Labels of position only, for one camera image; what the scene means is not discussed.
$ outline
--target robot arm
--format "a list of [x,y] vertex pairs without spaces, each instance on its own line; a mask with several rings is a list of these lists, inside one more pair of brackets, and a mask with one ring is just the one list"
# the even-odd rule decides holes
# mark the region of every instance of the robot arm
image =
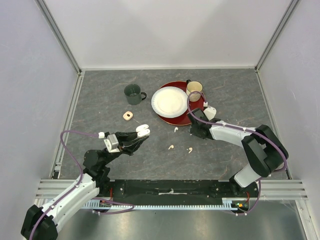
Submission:
[[149,137],[148,125],[137,127],[136,132],[116,132],[114,134],[99,133],[104,138],[106,148],[103,150],[89,150],[84,155],[85,169],[81,176],[57,197],[42,207],[33,205],[26,213],[21,234],[30,239],[35,223],[45,213],[46,215],[37,226],[32,240],[55,240],[66,222],[85,203],[99,195],[108,188],[110,179],[109,167],[106,167],[121,154],[132,156],[141,144]]
[[[231,182],[235,183],[238,190],[247,187],[261,177],[268,177],[283,163],[283,159],[280,154],[268,142],[253,133],[225,127],[226,123],[224,121],[214,118],[214,111],[214,108],[208,106],[204,111],[197,108],[193,110],[192,113],[199,119],[206,122],[217,123],[219,125],[200,122],[192,117],[191,114],[188,114],[188,117],[191,120],[190,133],[203,139],[208,138],[212,140],[225,141],[244,149],[249,164],[230,179]],[[247,127],[246,129],[255,131],[267,137],[275,143],[277,147],[279,147],[286,159],[288,159],[289,155],[287,150],[268,126],[261,125],[257,128]]]

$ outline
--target aluminum frame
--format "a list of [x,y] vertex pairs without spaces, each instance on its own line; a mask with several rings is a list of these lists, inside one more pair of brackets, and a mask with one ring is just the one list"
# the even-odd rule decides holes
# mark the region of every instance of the aluminum frame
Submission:
[[53,17],[53,15],[51,14],[45,0],[35,0],[35,2],[37,3],[37,5],[39,6],[44,18],[46,19],[47,23],[49,24],[53,34],[55,35],[56,39],[58,40],[61,48],[63,49],[63,51],[65,52],[65,54],[67,55],[70,63],[72,64],[74,70],[80,74],[81,73],[81,68],[79,66],[79,64],[77,63],[76,58],[74,57],[73,53],[71,52],[63,34],[61,33],[60,29],[58,28],[58,25]]
[[275,121],[275,118],[274,118],[274,114],[273,114],[273,112],[271,110],[271,107],[269,105],[268,97],[267,97],[267,95],[265,93],[263,83],[262,83],[262,81],[260,79],[259,72],[255,71],[255,74],[256,74],[256,78],[258,79],[258,83],[259,83],[260,90],[261,90],[261,93],[262,93],[262,97],[263,97],[263,100],[264,100],[264,103],[265,103],[266,111],[268,112],[268,116],[269,116],[269,119],[270,119],[270,122],[271,122],[272,130],[273,130],[274,134],[279,138],[278,127],[277,127],[277,124],[276,124],[276,121]]
[[292,13],[294,12],[294,10],[296,9],[298,3],[300,2],[300,0],[291,0],[291,2],[289,3],[289,6],[286,8],[278,26],[276,27],[271,39],[269,40],[268,44],[266,45],[259,61],[257,62],[255,69],[256,70],[260,70],[262,65],[264,64],[266,58],[268,57],[270,51],[272,50],[272,48],[274,47],[277,39],[279,38],[280,34],[282,33],[282,31],[284,30],[290,16],[292,15]]
[[[43,179],[39,184],[38,191],[34,204],[42,206],[49,200],[55,198],[69,187],[75,180],[74,179]],[[223,198],[225,202],[228,201],[243,201],[245,198]],[[298,208],[298,214],[303,225],[303,229],[307,240],[320,240],[318,229],[313,222],[311,210],[309,207],[308,196],[301,180],[261,180],[261,196],[260,201],[286,201],[294,200]],[[213,210],[209,208],[201,208],[195,206],[193,210]]]
[[[68,109],[68,113],[66,116],[66,120],[64,122],[63,130],[69,130],[71,128],[71,124],[74,119],[74,115],[75,115],[76,106],[77,106],[78,98],[80,95],[82,83],[83,83],[83,80],[85,77],[85,73],[86,73],[85,71],[81,72],[78,75],[78,78],[76,80],[76,83],[74,86],[74,91],[73,91],[72,98],[71,98],[71,102],[70,102],[69,109]],[[65,133],[63,135],[63,141],[66,144],[68,141],[68,137],[69,137],[69,133]],[[59,178],[64,154],[65,154],[65,149],[63,148],[61,142],[59,141],[58,147],[55,152],[55,157],[54,157],[53,163],[51,165],[50,177],[53,177],[56,175],[55,178]]]
[[[36,199],[53,199],[69,187],[75,179],[42,179],[36,193]],[[246,198],[223,198],[224,200],[241,201]],[[261,180],[260,200],[308,200],[301,180]]]

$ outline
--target gray countertop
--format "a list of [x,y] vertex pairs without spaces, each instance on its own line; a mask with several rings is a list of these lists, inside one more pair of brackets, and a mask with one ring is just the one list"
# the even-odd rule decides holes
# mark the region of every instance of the gray countertop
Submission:
[[[108,167],[111,179],[221,179],[227,180],[248,160],[242,148],[222,141],[200,139],[188,133],[190,126],[175,126],[162,121],[151,107],[152,95],[162,85],[191,79],[203,84],[209,104],[217,118],[244,127],[271,126],[259,83],[253,69],[170,69],[86,71],[72,130],[86,133],[131,132],[148,124],[151,134],[133,156],[122,155]],[[138,84],[146,100],[129,105],[124,95],[128,84]],[[134,118],[123,119],[131,111]],[[90,149],[105,148],[101,139],[70,134],[67,146],[80,163]],[[60,178],[79,175],[72,159],[65,154]],[[286,179],[284,172],[274,179]]]

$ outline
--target cream mug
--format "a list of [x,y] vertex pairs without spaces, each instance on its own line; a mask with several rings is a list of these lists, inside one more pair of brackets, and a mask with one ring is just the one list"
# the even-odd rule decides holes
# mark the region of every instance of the cream mug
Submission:
[[[200,82],[198,81],[191,81],[190,79],[188,79],[186,81],[186,94],[189,96],[190,93],[194,92],[194,91],[198,91],[198,92],[202,92],[203,90],[203,86]],[[190,101],[191,102],[196,102],[200,99],[201,94],[200,93],[193,93],[190,96]]]

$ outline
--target white enclosure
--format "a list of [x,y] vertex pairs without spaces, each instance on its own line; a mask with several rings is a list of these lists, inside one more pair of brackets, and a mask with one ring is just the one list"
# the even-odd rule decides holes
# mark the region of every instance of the white enclosure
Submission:
[[33,0],[0,9],[0,233],[18,240],[48,178],[77,73]]
[[46,0],[82,69],[253,67],[290,0]]
[[[299,4],[281,32],[292,2]],[[258,66],[290,173],[303,181],[319,226],[319,9],[318,0],[3,1],[1,239],[21,239],[40,179],[52,170],[78,77],[74,63],[81,71]],[[269,44],[276,29],[281,34]]]
[[302,0],[260,70],[275,123],[320,223],[320,2]]

